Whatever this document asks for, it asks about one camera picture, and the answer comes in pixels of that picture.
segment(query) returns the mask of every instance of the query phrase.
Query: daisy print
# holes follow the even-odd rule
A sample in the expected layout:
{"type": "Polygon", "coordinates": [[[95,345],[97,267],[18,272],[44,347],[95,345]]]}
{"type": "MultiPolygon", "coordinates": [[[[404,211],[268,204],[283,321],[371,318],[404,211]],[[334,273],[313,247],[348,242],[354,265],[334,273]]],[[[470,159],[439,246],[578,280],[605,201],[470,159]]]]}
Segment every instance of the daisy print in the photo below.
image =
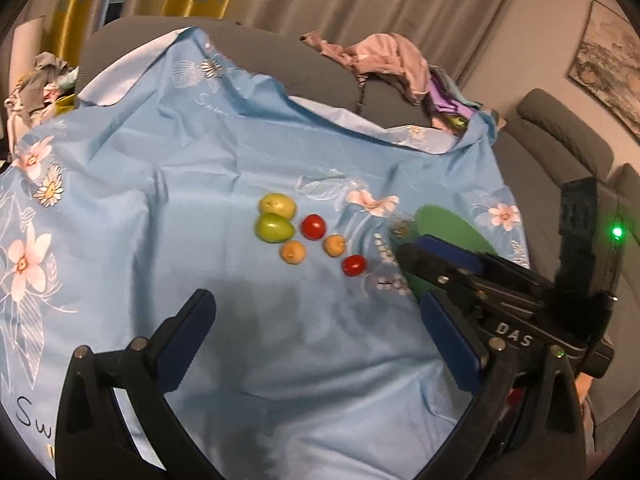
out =
{"type": "Polygon", "coordinates": [[[200,64],[200,69],[202,70],[204,77],[207,79],[210,77],[222,77],[222,65],[210,57],[205,58],[205,60],[200,64]]]}
{"type": "Polygon", "coordinates": [[[62,199],[62,170],[57,164],[52,164],[47,171],[47,175],[42,181],[42,185],[33,194],[33,197],[44,207],[56,205],[62,199]]]}

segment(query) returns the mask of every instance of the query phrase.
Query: pile of clothes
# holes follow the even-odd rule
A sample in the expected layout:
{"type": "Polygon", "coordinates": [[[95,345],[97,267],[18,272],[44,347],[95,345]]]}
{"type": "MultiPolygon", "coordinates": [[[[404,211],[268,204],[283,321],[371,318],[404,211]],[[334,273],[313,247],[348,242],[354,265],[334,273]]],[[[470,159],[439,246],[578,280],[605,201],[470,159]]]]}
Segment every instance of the pile of clothes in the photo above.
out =
{"type": "Polygon", "coordinates": [[[506,124],[493,110],[466,99],[441,67],[430,66],[420,50],[400,34],[372,34],[347,48],[328,43],[315,31],[301,40],[355,74],[360,107],[367,79],[374,73],[398,88],[411,104],[422,105],[432,128],[459,136],[478,110],[489,112],[498,130],[506,124]]]}
{"type": "Polygon", "coordinates": [[[22,136],[34,126],[74,107],[78,69],[50,52],[38,54],[33,68],[23,75],[4,101],[7,110],[9,156],[22,136]]]}

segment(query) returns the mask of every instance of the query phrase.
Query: green plate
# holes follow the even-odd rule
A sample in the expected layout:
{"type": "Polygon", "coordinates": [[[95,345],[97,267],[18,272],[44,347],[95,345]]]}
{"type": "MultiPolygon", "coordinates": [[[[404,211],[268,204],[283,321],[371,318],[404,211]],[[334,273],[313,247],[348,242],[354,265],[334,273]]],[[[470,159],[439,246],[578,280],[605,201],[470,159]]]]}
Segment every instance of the green plate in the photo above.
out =
{"type": "MultiPolygon", "coordinates": [[[[412,230],[417,237],[431,235],[467,251],[497,254],[494,247],[475,227],[455,213],[440,206],[422,206],[416,212],[413,224],[414,229],[412,230]]],[[[418,300],[428,290],[437,288],[432,283],[425,282],[412,274],[405,273],[404,276],[409,288],[418,300]]]]}

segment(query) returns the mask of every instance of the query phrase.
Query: light blue bedsheet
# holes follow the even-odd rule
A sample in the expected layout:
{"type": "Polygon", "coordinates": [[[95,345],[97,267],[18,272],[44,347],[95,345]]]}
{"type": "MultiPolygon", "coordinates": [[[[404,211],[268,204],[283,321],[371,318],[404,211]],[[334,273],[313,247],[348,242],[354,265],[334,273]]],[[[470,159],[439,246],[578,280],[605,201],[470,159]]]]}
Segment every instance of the light blue bedsheet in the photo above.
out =
{"type": "Polygon", "coordinates": [[[194,28],[125,56],[81,97],[0,177],[2,405],[37,457],[53,472],[73,349],[124,348],[206,288],[218,318],[168,401],[224,475],[411,479],[469,398],[420,322],[388,227],[437,204],[527,264],[491,118],[475,114],[442,155],[425,153],[441,146],[427,128],[356,133],[194,28]],[[322,215],[369,272],[345,277],[308,240],[302,264],[283,263],[254,235],[268,192],[295,199],[296,222],[322,215]]]}

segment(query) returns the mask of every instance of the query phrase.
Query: pink cloth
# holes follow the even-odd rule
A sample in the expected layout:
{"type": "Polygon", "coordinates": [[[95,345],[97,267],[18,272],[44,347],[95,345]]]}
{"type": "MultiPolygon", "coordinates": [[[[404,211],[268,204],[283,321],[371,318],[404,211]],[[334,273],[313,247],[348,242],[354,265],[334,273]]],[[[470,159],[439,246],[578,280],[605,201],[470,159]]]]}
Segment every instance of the pink cloth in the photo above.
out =
{"type": "Polygon", "coordinates": [[[323,40],[316,32],[302,41],[340,63],[356,76],[375,73],[400,87],[409,102],[418,104],[429,92],[429,65],[418,48],[400,34],[372,34],[344,48],[323,40]]]}

